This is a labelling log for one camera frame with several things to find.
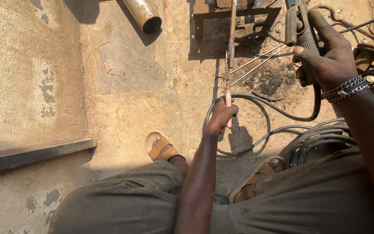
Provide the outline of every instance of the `foot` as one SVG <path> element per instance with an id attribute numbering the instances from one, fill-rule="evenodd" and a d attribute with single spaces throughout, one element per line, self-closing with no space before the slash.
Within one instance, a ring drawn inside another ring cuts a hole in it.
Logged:
<path id="1" fill-rule="evenodd" d="M 284 168 L 280 164 L 278 159 L 272 159 L 268 162 L 268 165 L 275 171 L 275 173 L 282 172 Z M 256 184 L 248 184 L 236 195 L 234 203 L 243 202 L 255 197 Z"/>
<path id="2" fill-rule="evenodd" d="M 155 145 L 157 144 L 157 142 L 161 139 L 160 136 L 157 136 L 155 138 L 155 141 L 153 142 L 153 145 L 152 145 L 152 148 L 155 147 Z M 166 145 L 164 146 L 162 152 L 161 152 L 161 155 L 158 157 L 158 159 L 161 159 L 161 156 L 164 154 L 164 152 L 166 150 L 168 150 L 169 148 L 171 148 L 172 146 L 171 145 Z M 173 164 L 177 169 L 179 169 L 181 171 L 181 173 L 183 174 L 183 178 L 186 178 L 187 176 L 187 173 L 188 173 L 188 165 L 186 163 L 186 161 L 184 160 L 183 157 L 180 157 L 180 156 L 174 156 L 174 157 L 171 157 L 169 160 L 168 160 L 169 163 Z"/>

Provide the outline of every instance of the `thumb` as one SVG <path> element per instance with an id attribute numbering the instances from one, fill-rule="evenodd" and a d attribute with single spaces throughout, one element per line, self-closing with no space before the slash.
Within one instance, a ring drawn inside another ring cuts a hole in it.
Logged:
<path id="1" fill-rule="evenodd" d="M 237 107 L 235 105 L 232 105 L 231 107 L 226 107 L 226 109 L 229 113 L 229 116 L 233 116 L 233 117 L 236 117 L 236 115 L 239 112 L 239 107 Z"/>
<path id="2" fill-rule="evenodd" d="M 293 53 L 294 58 L 296 58 L 298 61 L 313 67 L 324 61 L 324 57 L 320 56 L 310 49 L 306 49 L 301 46 L 295 46 Z"/>

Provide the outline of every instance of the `right hand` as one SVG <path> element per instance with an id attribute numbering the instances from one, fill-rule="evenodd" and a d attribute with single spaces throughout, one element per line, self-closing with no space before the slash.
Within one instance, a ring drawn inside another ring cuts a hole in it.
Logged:
<path id="1" fill-rule="evenodd" d="M 308 65 L 323 92 L 333 90 L 358 76 L 351 43 L 339 34 L 315 9 L 310 9 L 308 16 L 319 38 L 324 42 L 325 55 L 300 46 L 294 48 L 294 62 Z M 306 74 L 302 67 L 297 69 L 301 86 L 307 86 Z"/>

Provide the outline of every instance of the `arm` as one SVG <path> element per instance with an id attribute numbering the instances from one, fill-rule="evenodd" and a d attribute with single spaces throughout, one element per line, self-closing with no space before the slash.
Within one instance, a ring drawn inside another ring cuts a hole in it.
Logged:
<path id="1" fill-rule="evenodd" d="M 323 92 L 330 91 L 358 76 L 351 44 L 318 11 L 311 9 L 308 15 L 325 44 L 326 53 L 322 57 L 308 49 L 295 47 L 294 61 L 308 64 Z M 302 69 L 297 70 L 297 77 L 302 86 L 307 86 Z M 374 95 L 366 88 L 335 105 L 343 113 L 374 183 Z"/>
<path id="2" fill-rule="evenodd" d="M 238 111 L 237 106 L 226 107 L 223 99 L 216 105 L 181 189 L 174 233 L 209 232 L 216 188 L 217 138 Z"/>

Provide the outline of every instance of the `fingernail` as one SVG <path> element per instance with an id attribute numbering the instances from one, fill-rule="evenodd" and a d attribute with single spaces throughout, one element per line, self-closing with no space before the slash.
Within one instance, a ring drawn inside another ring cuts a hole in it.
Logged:
<path id="1" fill-rule="evenodd" d="M 301 46 L 295 46 L 294 48 L 294 55 L 299 55 L 304 50 L 304 47 Z"/>

